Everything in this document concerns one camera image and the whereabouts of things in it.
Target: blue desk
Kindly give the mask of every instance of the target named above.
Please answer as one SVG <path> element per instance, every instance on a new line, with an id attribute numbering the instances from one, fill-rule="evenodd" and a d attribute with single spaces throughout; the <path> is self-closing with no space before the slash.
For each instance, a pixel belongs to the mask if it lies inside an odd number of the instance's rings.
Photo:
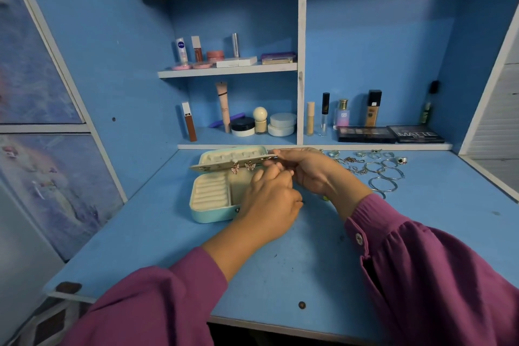
<path id="1" fill-rule="evenodd" d="M 200 225 L 189 196 L 200 150 L 180 150 L 46 286 L 83 285 L 98 298 L 134 270 L 167 267 L 226 223 Z M 341 156 L 349 152 L 342 151 Z M 519 286 L 519 206 L 456 155 L 398 152 L 409 163 L 387 200 L 403 214 L 471 246 Z M 362 179 L 375 174 L 363 176 Z M 308 192 L 291 230 L 258 251 L 230 282 L 213 311 L 216 322 L 352 343 L 387 339 L 364 291 L 356 248 L 330 203 Z M 298 307 L 304 301 L 306 309 Z"/>

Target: mint green jewelry box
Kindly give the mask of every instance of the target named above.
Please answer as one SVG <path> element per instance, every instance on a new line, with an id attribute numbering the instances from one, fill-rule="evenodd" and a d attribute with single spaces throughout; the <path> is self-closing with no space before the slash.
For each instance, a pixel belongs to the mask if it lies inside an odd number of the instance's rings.
<path id="1" fill-rule="evenodd" d="M 254 172 L 275 158 L 263 146 L 236 147 L 205 152 L 194 171 L 203 172 L 193 183 L 189 207 L 198 223 L 233 219 Z"/>

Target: purple sleeve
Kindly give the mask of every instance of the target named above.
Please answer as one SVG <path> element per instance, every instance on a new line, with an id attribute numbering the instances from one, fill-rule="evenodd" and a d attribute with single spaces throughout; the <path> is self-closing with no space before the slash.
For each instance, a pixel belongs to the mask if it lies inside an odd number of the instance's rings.
<path id="1" fill-rule="evenodd" d="M 345 228 L 397 344 L 519 344 L 519 290 L 458 239 L 402 216 L 376 194 Z"/>
<path id="2" fill-rule="evenodd" d="M 200 247 L 169 269 L 147 267 L 113 286 L 68 332 L 62 346 L 212 345 L 207 320 L 227 288 Z"/>

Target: earring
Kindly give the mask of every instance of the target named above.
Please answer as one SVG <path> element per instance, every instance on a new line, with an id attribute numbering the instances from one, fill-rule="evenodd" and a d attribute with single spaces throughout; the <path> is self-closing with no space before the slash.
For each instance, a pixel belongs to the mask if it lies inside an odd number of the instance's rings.
<path id="1" fill-rule="evenodd" d="M 238 173 L 238 170 L 240 169 L 240 163 L 234 163 L 234 166 L 231 167 L 231 171 L 234 175 Z"/>
<path id="2" fill-rule="evenodd" d="M 253 171 L 255 167 L 256 167 L 256 163 L 252 163 L 252 162 L 245 163 L 245 168 L 249 171 Z"/>

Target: clear lip gloss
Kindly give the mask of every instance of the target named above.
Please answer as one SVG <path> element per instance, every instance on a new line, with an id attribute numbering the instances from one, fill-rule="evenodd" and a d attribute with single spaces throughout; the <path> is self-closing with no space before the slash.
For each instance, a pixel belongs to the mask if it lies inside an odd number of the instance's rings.
<path id="1" fill-rule="evenodd" d="M 328 123 L 328 110 L 330 108 L 330 94 L 328 92 L 323 93 L 323 105 L 321 111 L 321 132 L 320 136 L 324 137 L 327 133 Z"/>

